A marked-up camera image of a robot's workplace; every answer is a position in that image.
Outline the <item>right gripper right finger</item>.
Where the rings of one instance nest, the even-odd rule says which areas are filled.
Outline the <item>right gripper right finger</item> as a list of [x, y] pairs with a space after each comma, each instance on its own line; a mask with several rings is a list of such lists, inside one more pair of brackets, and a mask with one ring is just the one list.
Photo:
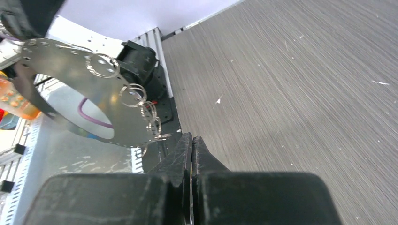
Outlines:
[[323, 180], [309, 172], [233, 172], [208, 150], [192, 146], [196, 225], [339, 225]]

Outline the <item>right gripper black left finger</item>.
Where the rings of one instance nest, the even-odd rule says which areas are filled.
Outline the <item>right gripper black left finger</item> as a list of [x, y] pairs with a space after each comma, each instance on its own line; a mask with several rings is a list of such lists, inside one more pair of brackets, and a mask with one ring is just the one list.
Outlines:
[[150, 172], [67, 173], [49, 178], [34, 198], [25, 225], [184, 225], [190, 221], [193, 137]]

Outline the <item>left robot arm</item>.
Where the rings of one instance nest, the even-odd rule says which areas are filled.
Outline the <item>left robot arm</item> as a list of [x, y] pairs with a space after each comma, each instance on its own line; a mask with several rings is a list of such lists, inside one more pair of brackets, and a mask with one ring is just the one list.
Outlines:
[[122, 41], [57, 16], [47, 35], [52, 39], [86, 47], [94, 53], [114, 57], [121, 65], [122, 76], [128, 82], [142, 85], [150, 101], [167, 97], [168, 79], [158, 28], [132, 40]]

